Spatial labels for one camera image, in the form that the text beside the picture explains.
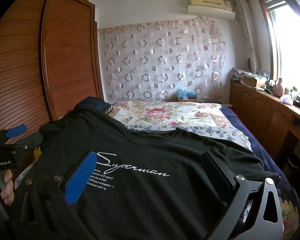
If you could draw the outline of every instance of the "screw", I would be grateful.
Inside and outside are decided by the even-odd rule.
[[[53,177],[54,181],[60,181],[61,179],[62,179],[61,175],[56,175],[56,176]]]
[[[32,179],[27,179],[26,180],[26,185],[30,185],[32,183]]]
[[[274,183],[271,178],[266,178],[266,182],[270,185],[272,185]]]
[[[242,176],[242,175],[237,175],[237,176],[235,176],[235,178],[236,178],[238,181],[244,181],[244,176]]]

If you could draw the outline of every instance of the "air conditioner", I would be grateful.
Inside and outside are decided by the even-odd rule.
[[[225,0],[190,0],[188,14],[228,21],[234,20],[235,17],[230,2]]]

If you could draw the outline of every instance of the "curtain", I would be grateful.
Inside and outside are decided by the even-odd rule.
[[[247,41],[249,43],[251,71],[253,73],[257,73],[260,70],[260,68],[258,57],[256,54],[255,31],[253,27],[250,9],[246,0],[235,0],[235,3],[238,8],[238,14],[242,23],[242,27],[244,29],[244,34],[246,35]]]
[[[170,20],[99,30],[105,93],[112,101],[171,101],[178,88],[198,101],[221,98],[226,44],[207,19]]]

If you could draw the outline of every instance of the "black t-shirt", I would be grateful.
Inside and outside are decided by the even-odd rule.
[[[181,129],[134,131],[102,112],[72,112],[43,125],[39,180],[64,174],[83,153],[98,165],[72,205],[96,239],[202,239],[225,205],[201,167],[211,150],[234,174],[275,179],[252,152],[226,141]]]

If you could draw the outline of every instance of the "wooden wardrobe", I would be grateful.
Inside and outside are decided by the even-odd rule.
[[[0,20],[0,130],[28,128],[13,141],[103,98],[94,12],[86,0],[16,0]]]

